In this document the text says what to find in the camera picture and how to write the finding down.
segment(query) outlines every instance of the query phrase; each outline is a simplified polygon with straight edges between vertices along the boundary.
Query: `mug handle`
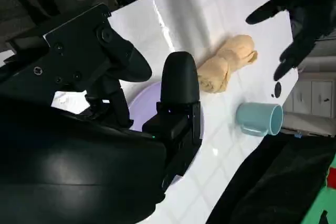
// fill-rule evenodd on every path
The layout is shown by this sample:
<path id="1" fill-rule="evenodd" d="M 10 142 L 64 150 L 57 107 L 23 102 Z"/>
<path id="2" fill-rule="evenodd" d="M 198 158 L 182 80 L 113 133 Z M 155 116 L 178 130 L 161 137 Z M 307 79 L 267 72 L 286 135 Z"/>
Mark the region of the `mug handle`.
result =
<path id="1" fill-rule="evenodd" d="M 252 135 L 252 136 L 260 136 L 260 137 L 264 137 L 267 135 L 268 130 L 258 130 L 254 127 L 251 126 L 246 126 L 245 124 L 241 125 L 241 131 L 244 134 L 248 134 L 248 135 Z"/>

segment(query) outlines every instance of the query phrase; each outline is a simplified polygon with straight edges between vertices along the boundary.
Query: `screw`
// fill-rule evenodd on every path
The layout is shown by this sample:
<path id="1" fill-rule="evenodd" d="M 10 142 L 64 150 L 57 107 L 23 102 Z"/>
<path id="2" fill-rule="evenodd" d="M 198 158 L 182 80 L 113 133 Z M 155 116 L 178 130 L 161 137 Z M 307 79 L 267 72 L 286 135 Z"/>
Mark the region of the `screw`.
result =
<path id="1" fill-rule="evenodd" d="M 82 79 L 82 74 L 79 71 L 75 72 L 73 75 L 75 81 L 80 81 Z"/>
<path id="2" fill-rule="evenodd" d="M 55 46 L 54 46 L 54 49 L 55 49 L 57 52 L 61 53 L 61 52 L 63 52 L 64 47 L 63 47 L 63 45 L 62 45 L 61 43 L 56 43 Z"/>
<path id="3" fill-rule="evenodd" d="M 62 78 L 60 76 L 56 77 L 55 82 L 56 83 L 61 83 L 62 82 Z"/>
<path id="4" fill-rule="evenodd" d="M 112 31 L 111 29 L 109 28 L 104 28 L 102 31 L 101 31 L 101 38 L 107 42 L 107 43 L 110 43 L 112 41 Z"/>
<path id="5" fill-rule="evenodd" d="M 43 70 L 40 67 L 34 67 L 34 74 L 37 76 L 40 76 L 41 74 L 43 74 Z"/>

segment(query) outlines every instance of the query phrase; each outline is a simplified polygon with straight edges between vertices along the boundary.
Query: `green object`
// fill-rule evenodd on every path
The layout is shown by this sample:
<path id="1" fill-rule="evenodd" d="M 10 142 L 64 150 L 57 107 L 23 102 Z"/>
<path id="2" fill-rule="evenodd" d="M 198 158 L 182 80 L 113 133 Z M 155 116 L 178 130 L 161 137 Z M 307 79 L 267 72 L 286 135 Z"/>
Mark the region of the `green object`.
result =
<path id="1" fill-rule="evenodd" d="M 330 167 L 336 168 L 336 157 Z M 327 178 L 301 224 L 319 224 L 323 211 L 328 212 L 328 224 L 336 224 L 336 190 L 327 187 Z"/>

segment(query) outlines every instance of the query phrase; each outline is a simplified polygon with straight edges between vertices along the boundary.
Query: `drawer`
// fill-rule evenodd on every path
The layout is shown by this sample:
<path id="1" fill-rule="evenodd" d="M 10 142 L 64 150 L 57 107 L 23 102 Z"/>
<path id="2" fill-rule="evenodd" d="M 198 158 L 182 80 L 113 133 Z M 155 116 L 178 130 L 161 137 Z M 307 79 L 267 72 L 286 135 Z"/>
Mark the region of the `drawer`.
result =
<path id="1" fill-rule="evenodd" d="M 298 81 L 293 89 L 293 111 L 311 114 L 311 81 Z"/>
<path id="2" fill-rule="evenodd" d="M 282 108 L 286 112 L 293 112 L 293 92 L 290 92 Z"/>
<path id="3" fill-rule="evenodd" d="M 312 111 L 313 115 L 330 118 L 332 113 L 332 82 L 313 81 L 312 90 Z"/>

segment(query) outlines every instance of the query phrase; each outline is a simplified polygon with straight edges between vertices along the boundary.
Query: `red object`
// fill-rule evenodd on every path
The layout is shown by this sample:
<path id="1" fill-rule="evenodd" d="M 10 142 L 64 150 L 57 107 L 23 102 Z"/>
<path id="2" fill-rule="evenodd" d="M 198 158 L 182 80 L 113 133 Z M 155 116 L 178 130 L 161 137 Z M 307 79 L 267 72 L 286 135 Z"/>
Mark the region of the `red object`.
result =
<path id="1" fill-rule="evenodd" d="M 336 189 L 336 168 L 332 168 L 332 167 L 329 168 L 327 185 L 330 188 Z"/>

